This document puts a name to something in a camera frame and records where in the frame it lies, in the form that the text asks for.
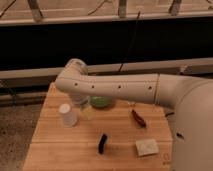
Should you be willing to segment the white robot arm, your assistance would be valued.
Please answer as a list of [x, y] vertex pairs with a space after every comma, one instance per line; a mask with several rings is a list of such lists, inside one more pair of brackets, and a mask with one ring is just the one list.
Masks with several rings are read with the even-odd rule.
[[55, 86], [76, 105], [90, 96], [105, 96], [173, 110], [170, 170], [213, 171], [213, 79], [170, 74], [90, 76], [82, 60], [71, 59]]

